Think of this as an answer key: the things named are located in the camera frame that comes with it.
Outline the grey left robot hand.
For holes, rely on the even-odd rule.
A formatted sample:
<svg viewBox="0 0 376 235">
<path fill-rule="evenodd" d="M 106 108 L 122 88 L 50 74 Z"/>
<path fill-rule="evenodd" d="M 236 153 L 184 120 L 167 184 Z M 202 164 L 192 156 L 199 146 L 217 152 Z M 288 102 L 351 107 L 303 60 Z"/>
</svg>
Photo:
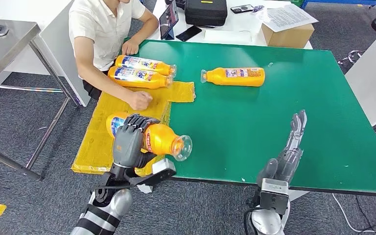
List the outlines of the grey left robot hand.
<svg viewBox="0 0 376 235">
<path fill-rule="evenodd" d="M 156 157 L 152 151 L 141 152 L 144 133 L 150 125 L 160 121 L 140 114 L 129 115 L 117 128 L 113 142 L 113 164 L 123 168 L 143 168 Z"/>
</svg>

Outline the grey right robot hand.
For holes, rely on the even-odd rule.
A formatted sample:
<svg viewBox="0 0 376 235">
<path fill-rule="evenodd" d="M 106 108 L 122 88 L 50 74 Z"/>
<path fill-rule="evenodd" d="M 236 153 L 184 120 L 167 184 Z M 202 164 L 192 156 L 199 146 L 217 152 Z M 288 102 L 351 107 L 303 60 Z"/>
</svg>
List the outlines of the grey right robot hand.
<svg viewBox="0 0 376 235">
<path fill-rule="evenodd" d="M 290 133 L 286 146 L 277 158 L 270 158 L 265 167 L 258 173 L 257 185 L 262 186 L 262 180 L 275 179 L 290 183 L 299 165 L 303 150 L 300 143 L 307 123 L 305 110 L 295 113 L 290 122 Z"/>
</svg>

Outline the person's left hand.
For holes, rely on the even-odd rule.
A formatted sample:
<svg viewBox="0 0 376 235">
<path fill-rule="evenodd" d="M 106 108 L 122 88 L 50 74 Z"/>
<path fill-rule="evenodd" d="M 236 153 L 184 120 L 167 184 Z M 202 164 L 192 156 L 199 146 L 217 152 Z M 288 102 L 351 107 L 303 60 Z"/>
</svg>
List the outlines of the person's left hand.
<svg viewBox="0 0 376 235">
<path fill-rule="evenodd" d="M 139 51 L 140 42 L 134 39 L 129 39 L 125 41 L 122 45 L 122 55 L 134 55 Z"/>
</svg>

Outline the person's right hand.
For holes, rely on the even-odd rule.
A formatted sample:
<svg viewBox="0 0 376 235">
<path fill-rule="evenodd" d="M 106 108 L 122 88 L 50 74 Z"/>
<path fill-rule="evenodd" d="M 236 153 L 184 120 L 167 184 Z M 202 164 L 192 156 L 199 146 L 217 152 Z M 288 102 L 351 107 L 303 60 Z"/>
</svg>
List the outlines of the person's right hand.
<svg viewBox="0 0 376 235">
<path fill-rule="evenodd" d="M 144 91 L 131 91 L 128 95 L 126 102 L 130 107 L 135 111 L 146 110 L 153 100 L 153 97 L 150 93 Z"/>
</svg>

